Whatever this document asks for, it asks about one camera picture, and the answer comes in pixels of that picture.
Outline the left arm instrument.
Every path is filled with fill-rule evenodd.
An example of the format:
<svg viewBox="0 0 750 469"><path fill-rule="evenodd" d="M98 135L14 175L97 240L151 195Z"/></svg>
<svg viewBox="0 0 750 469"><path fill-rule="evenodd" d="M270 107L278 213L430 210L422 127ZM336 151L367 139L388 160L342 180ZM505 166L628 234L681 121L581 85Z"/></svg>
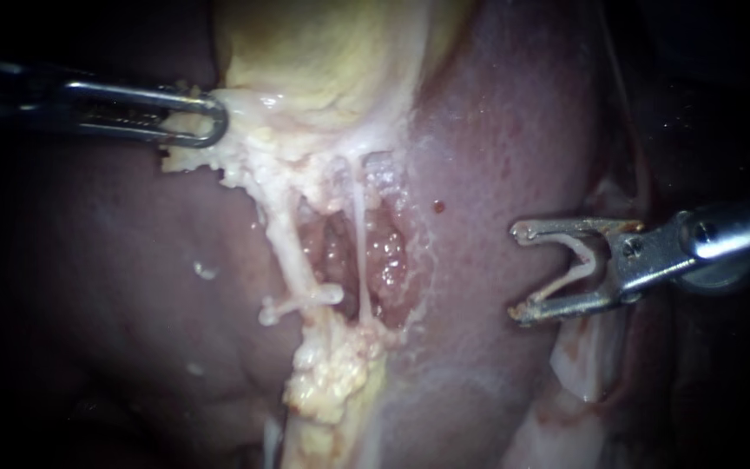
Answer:
<svg viewBox="0 0 750 469"><path fill-rule="evenodd" d="M0 61L0 123L23 129L70 125L70 105L58 71Z"/></svg>

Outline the left arm instrument jaw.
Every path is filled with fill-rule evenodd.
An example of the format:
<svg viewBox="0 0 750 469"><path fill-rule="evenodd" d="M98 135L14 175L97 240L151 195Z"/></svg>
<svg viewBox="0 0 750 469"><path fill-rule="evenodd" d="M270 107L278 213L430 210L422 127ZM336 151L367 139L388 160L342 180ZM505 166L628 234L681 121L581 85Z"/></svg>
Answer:
<svg viewBox="0 0 750 469"><path fill-rule="evenodd" d="M167 85L70 81L62 86L62 101L75 133L189 149L217 143L229 121L226 107L212 95ZM166 120L175 115L200 116L209 127L202 133L168 129Z"/></svg>

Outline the right arm instrument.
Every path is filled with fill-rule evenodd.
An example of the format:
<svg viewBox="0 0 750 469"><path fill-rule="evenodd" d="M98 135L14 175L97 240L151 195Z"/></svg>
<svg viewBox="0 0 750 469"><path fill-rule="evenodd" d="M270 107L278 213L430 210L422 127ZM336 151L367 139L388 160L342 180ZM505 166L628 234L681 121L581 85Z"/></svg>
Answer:
<svg viewBox="0 0 750 469"><path fill-rule="evenodd" d="M750 286L750 200L679 211L614 246L618 294L641 294L667 282L694 294L740 291Z"/></svg>

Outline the right arm instrument jaw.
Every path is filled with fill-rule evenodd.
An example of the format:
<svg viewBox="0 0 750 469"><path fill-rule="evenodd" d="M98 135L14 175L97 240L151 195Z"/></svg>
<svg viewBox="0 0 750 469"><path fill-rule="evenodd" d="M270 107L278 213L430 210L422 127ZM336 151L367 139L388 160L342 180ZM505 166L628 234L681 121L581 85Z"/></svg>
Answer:
<svg viewBox="0 0 750 469"><path fill-rule="evenodd" d="M641 253L644 228L638 220L584 216L515 221L509 233L521 246L557 243L577 253Z"/></svg>
<svg viewBox="0 0 750 469"><path fill-rule="evenodd" d="M597 287L572 293L559 294L559 290L548 293L544 288L508 307L507 315L519 327L532 327L602 314L636 303L640 298L640 289L626 289L614 279L605 279Z"/></svg>

